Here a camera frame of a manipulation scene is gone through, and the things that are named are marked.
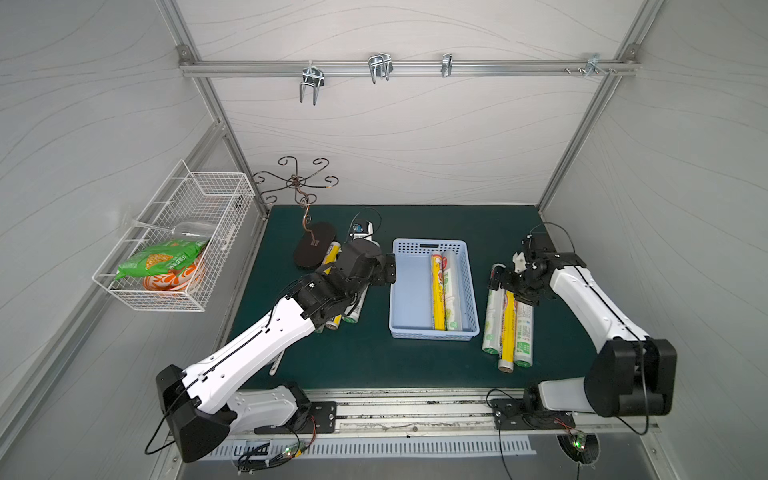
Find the white green plastic wrap roll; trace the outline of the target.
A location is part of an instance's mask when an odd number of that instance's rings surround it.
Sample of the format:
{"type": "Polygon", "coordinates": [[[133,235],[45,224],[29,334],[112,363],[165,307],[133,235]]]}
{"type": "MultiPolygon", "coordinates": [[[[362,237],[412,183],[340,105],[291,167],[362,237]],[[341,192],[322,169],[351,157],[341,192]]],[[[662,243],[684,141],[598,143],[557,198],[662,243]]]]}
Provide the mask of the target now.
{"type": "Polygon", "coordinates": [[[448,331],[461,331],[460,272],[457,254],[452,250],[445,251],[443,253],[443,263],[446,328],[448,331]]]}

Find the white translucent wrap roll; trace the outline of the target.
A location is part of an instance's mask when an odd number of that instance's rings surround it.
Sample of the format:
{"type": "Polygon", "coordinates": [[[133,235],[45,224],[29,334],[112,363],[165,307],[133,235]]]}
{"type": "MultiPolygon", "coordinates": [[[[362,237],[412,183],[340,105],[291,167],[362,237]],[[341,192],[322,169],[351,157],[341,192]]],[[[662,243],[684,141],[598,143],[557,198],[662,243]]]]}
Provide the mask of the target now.
{"type": "Polygon", "coordinates": [[[365,301],[365,298],[366,298],[366,295],[367,295],[367,291],[368,291],[368,287],[365,287],[361,291],[361,293],[359,295],[359,298],[356,301],[356,303],[354,304],[353,308],[342,317],[342,319],[345,322],[356,324],[359,321],[359,318],[360,318],[360,315],[361,315],[361,312],[362,312],[362,308],[364,306],[364,301],[365,301]]]}

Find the thin yellow wrap roll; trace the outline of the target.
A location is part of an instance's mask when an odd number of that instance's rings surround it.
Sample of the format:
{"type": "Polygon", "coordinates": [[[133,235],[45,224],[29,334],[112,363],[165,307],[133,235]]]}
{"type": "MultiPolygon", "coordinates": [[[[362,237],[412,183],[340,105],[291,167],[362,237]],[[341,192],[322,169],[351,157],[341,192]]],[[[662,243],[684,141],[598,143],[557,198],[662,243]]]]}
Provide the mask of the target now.
{"type": "Polygon", "coordinates": [[[446,310],[444,297],[444,276],[443,276],[443,257],[441,254],[432,254],[430,257],[431,273],[431,297],[432,297],[432,318],[434,329],[445,331],[446,310]]]}

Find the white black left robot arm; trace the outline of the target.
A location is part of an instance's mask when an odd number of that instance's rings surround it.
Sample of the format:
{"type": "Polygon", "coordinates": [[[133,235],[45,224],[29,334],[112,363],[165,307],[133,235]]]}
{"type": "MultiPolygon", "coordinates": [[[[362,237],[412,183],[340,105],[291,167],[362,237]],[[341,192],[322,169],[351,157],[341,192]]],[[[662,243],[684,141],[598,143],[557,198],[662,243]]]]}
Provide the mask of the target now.
{"type": "Polygon", "coordinates": [[[252,397],[243,384],[280,353],[326,321],[353,309],[369,286],[396,281],[396,258],[367,239],[344,244],[336,261],[287,285],[245,332],[186,368],[169,365],[155,379],[162,422],[185,463],[213,452],[238,428],[300,428],[311,405],[297,386],[279,385],[252,397]]]}

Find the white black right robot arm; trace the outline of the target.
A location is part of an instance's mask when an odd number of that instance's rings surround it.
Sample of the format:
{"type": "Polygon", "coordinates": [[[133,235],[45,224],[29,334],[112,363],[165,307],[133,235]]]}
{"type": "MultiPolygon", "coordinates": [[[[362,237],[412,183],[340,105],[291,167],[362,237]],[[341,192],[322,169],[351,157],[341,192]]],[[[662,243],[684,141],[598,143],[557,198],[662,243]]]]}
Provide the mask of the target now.
{"type": "Polygon", "coordinates": [[[531,307],[559,297],[579,320],[597,356],[584,377],[542,381],[530,390],[540,411],[601,417],[670,413],[677,351],[636,325],[597,284],[575,250],[559,251],[546,232],[530,232],[510,266],[491,270],[489,287],[531,307]]]}

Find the light blue perforated plastic basket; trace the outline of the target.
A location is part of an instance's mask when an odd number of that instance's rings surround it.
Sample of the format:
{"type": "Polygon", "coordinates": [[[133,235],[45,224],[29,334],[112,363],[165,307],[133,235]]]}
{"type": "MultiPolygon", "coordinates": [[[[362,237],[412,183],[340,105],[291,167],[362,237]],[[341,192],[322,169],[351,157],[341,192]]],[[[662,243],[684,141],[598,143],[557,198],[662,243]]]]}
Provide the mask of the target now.
{"type": "Polygon", "coordinates": [[[396,339],[469,341],[479,334],[468,248],[462,240],[398,238],[392,250],[396,282],[391,286],[389,330],[396,339]],[[458,260],[458,297],[461,325],[457,331],[434,328],[430,258],[453,251],[458,260]]]}

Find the green snack bag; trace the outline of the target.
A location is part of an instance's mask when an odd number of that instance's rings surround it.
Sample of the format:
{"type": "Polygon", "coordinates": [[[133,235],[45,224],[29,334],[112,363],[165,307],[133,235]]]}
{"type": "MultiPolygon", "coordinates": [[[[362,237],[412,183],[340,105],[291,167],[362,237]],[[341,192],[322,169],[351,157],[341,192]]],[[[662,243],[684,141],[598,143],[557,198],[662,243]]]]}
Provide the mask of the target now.
{"type": "Polygon", "coordinates": [[[178,273],[192,264],[205,249],[207,239],[175,239],[149,246],[118,266],[116,280],[178,273]]]}

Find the orange snack package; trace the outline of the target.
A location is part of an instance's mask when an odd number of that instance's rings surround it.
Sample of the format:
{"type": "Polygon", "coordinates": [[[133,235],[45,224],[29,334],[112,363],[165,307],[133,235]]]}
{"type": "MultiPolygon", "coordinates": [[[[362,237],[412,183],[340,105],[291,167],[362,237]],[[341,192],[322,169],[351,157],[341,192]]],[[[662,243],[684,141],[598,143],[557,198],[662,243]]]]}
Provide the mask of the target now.
{"type": "Polygon", "coordinates": [[[192,264],[178,273],[166,273],[161,275],[145,277],[142,285],[147,291],[181,291],[196,276],[199,260],[196,259],[192,264]]]}

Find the double metal hook left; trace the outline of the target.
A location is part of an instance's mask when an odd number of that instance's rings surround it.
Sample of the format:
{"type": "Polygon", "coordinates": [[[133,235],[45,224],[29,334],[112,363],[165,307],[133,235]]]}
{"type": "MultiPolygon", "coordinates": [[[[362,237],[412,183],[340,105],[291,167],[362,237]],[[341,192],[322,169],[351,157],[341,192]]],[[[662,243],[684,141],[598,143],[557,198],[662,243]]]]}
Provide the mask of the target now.
{"type": "Polygon", "coordinates": [[[309,64],[302,70],[301,82],[299,84],[299,102],[303,103],[307,96],[307,92],[311,91],[312,105],[316,106],[319,99],[320,89],[324,85],[324,72],[320,68],[309,64]]]}

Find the double metal hook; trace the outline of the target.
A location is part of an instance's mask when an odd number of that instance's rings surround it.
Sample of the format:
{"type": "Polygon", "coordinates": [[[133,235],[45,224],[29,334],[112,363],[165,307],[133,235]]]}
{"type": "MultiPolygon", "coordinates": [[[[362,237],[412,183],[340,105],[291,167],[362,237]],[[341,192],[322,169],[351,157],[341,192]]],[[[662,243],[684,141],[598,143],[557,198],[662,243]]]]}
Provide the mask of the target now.
{"type": "Polygon", "coordinates": [[[373,84],[379,79],[390,80],[393,72],[392,57],[386,53],[377,53],[368,58],[368,69],[373,84]]]}
{"type": "Polygon", "coordinates": [[[312,105],[316,106],[319,99],[320,89],[324,85],[324,72],[320,68],[309,64],[302,70],[301,82],[299,84],[299,102],[303,103],[307,96],[307,92],[311,91],[312,105]]]}

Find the double metal hook middle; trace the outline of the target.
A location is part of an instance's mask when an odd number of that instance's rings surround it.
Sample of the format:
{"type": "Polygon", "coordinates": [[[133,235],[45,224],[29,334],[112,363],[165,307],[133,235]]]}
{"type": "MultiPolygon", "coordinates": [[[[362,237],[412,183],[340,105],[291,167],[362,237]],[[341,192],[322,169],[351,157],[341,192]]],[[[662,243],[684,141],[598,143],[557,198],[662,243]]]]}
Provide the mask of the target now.
{"type": "Polygon", "coordinates": [[[392,57],[386,53],[377,53],[368,58],[368,69],[373,84],[379,79],[390,80],[393,72],[392,57]]]}

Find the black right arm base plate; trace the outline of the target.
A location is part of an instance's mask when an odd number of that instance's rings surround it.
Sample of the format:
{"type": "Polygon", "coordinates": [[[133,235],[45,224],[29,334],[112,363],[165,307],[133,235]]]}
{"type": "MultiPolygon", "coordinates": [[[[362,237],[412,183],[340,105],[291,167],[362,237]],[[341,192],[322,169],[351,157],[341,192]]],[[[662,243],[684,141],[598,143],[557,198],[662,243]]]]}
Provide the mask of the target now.
{"type": "Polygon", "coordinates": [[[497,431],[576,429],[570,412],[552,411],[539,407],[531,397],[517,399],[510,396],[488,398],[492,420],[497,431]]]}

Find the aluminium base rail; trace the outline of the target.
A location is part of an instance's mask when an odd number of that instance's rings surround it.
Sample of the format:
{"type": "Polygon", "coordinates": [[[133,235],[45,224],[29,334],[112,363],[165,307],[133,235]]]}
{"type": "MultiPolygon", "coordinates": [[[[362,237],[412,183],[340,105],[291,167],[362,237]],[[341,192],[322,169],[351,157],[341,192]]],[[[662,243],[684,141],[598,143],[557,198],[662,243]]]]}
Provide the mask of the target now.
{"type": "Polygon", "coordinates": [[[346,388],[307,389],[309,399],[333,401],[330,438],[422,438],[496,435],[488,402],[520,398],[521,389],[346,388]]]}

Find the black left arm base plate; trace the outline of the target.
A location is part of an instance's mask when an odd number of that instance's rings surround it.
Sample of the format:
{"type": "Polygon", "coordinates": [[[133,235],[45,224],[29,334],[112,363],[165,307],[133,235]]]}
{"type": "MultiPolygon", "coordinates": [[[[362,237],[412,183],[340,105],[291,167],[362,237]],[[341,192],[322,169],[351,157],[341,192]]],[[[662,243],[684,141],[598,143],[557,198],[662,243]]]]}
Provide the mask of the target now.
{"type": "Polygon", "coordinates": [[[264,426],[254,430],[257,435],[299,435],[330,434],[336,430],[338,404],[335,401],[311,402],[306,409],[297,413],[283,426],[264,426]]]}

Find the aluminium crossbar rail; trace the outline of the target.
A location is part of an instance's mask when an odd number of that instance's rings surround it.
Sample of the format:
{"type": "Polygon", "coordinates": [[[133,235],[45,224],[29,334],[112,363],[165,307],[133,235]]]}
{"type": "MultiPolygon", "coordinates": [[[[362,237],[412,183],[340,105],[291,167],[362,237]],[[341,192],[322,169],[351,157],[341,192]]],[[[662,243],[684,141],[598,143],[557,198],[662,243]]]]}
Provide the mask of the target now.
{"type": "MultiPolygon", "coordinates": [[[[616,76],[636,74],[641,63],[633,55],[618,59],[600,57],[601,65],[615,68],[616,76]]],[[[453,55],[452,77],[581,77],[567,75],[563,69],[575,70],[583,66],[591,57],[570,60],[469,60],[453,55]]],[[[442,78],[441,60],[435,57],[427,60],[405,60],[392,57],[393,72],[390,79],[396,77],[442,78]]],[[[320,68],[326,79],[330,78],[367,78],[371,80],[368,59],[363,60],[317,60],[317,61],[181,61],[179,68],[188,78],[293,78],[299,79],[302,70],[309,64],[320,68]]]]}

